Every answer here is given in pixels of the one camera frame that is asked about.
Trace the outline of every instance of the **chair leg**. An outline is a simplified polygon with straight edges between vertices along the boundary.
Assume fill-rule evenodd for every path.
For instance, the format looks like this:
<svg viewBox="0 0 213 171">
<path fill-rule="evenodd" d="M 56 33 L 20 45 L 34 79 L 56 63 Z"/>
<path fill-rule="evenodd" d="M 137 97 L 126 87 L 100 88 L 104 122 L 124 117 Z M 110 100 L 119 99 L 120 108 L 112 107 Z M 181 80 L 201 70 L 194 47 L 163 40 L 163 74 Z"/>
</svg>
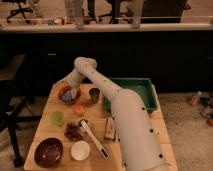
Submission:
<svg viewBox="0 0 213 171">
<path fill-rule="evenodd" d="M 28 20 L 27 19 L 27 17 L 26 17 L 26 15 L 25 15 L 25 12 L 33 12 L 33 10 L 31 9 L 31 8 L 22 8 L 22 6 L 21 6 L 21 4 L 20 3 L 18 3 L 18 7 L 19 7 L 19 9 L 16 9 L 16 10 L 12 10 L 11 12 L 10 12 L 10 16 L 8 16 L 7 17 L 7 22 L 8 23 L 10 23 L 11 21 L 9 20 L 10 18 L 12 18 L 12 17 L 14 17 L 15 15 L 17 15 L 17 14 L 19 14 L 19 13 L 21 13 L 22 14 L 22 16 L 23 16 L 23 18 L 25 19 L 25 21 L 26 21 L 26 23 L 30 23 L 30 20 Z"/>
<path fill-rule="evenodd" d="M 13 163 L 14 163 L 15 167 L 19 167 L 19 166 L 22 166 L 24 164 L 24 160 L 23 160 L 23 158 L 20 155 L 20 151 L 19 151 L 19 147 L 18 147 L 18 141 L 17 141 L 16 131 L 15 131 L 14 125 L 15 125 L 15 123 L 9 122 L 8 123 L 8 131 L 9 131 L 10 141 L 12 143 L 13 151 L 14 151 L 14 155 L 15 155 L 15 159 L 13 160 Z"/>
</svg>

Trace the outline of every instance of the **food item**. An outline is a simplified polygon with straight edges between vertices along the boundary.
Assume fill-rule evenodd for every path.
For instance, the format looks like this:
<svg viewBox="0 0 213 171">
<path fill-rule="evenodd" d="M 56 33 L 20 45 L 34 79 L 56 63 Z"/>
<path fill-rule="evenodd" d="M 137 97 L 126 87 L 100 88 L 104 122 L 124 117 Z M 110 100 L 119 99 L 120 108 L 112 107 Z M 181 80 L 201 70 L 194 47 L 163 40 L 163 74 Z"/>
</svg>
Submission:
<svg viewBox="0 0 213 171">
<path fill-rule="evenodd" d="M 83 136 L 79 133 L 79 127 L 74 123 L 67 124 L 64 135 L 71 141 L 83 140 Z"/>
<path fill-rule="evenodd" d="M 73 111 L 78 115 L 78 116 L 83 116 L 85 113 L 85 107 L 83 104 L 75 104 L 73 107 Z"/>
<path fill-rule="evenodd" d="M 61 111 L 53 112 L 50 120 L 51 120 L 51 123 L 53 125 L 56 125 L 56 126 L 59 126 L 59 127 L 64 125 L 64 115 Z"/>
</svg>

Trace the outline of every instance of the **orange food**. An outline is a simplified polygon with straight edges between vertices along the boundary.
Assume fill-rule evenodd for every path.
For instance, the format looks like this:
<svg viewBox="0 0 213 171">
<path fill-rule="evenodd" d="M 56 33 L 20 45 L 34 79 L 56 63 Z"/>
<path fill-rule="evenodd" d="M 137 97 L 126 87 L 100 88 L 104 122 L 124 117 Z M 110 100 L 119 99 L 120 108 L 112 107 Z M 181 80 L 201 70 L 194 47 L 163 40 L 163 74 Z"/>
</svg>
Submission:
<svg viewBox="0 0 213 171">
<path fill-rule="evenodd" d="M 74 112 L 79 115 L 79 116 L 83 116 L 84 113 L 85 113 L 85 107 L 83 104 L 76 104 L 74 107 L 73 107 L 73 110 Z"/>
</svg>

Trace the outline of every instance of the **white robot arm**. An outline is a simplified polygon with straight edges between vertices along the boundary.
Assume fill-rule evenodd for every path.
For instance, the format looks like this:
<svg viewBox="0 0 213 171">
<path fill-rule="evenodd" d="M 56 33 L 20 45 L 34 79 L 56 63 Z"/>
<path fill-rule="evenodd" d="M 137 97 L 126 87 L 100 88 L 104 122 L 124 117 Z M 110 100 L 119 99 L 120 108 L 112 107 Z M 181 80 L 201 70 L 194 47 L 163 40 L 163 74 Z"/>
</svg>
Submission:
<svg viewBox="0 0 213 171">
<path fill-rule="evenodd" d="M 168 166 L 140 96 L 97 72 L 97 63 L 92 58 L 78 57 L 74 66 L 74 70 L 65 77 L 71 87 L 79 87 L 87 77 L 111 102 L 126 170 L 167 171 Z"/>
</svg>

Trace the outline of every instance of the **cup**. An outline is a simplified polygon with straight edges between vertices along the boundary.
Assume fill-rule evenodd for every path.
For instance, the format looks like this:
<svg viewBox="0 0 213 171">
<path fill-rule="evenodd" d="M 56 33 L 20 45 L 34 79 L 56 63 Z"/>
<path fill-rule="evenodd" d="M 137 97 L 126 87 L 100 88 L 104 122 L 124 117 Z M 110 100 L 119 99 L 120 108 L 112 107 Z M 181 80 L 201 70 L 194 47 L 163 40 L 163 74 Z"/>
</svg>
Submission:
<svg viewBox="0 0 213 171">
<path fill-rule="evenodd" d="M 97 103 L 99 99 L 100 90 L 98 88 L 91 88 L 89 90 L 89 95 L 91 98 L 92 103 Z"/>
</svg>

